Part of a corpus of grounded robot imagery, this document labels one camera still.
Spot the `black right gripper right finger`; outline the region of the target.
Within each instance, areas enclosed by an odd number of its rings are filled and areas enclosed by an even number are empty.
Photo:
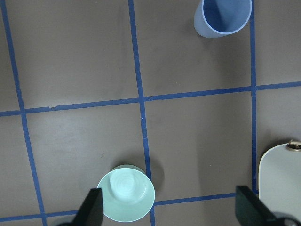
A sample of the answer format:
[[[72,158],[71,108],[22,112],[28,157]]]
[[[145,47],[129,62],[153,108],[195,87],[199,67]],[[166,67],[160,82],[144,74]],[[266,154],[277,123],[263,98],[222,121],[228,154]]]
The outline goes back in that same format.
[[[236,186],[235,216],[241,226],[286,226],[248,186]]]

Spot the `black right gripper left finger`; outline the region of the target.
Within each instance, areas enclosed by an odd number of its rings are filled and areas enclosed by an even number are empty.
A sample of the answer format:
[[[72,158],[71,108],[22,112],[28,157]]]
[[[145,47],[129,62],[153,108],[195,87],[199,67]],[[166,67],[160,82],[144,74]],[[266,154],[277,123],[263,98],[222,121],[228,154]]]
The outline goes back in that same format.
[[[72,226],[101,226],[103,222],[103,195],[101,188],[89,191],[78,213],[71,222]]]

